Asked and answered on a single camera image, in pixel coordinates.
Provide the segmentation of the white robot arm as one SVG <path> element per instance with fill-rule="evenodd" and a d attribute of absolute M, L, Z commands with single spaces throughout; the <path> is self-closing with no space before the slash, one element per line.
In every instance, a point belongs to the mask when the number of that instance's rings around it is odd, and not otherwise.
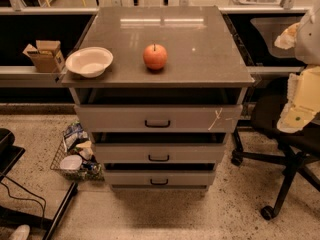
<path fill-rule="evenodd" d="M 281 132 L 295 133 L 320 112 L 320 1 L 298 23 L 285 29 L 274 45 L 285 50 L 293 48 L 295 58 L 306 64 L 299 75 L 289 75 L 288 101 L 277 122 Z"/>

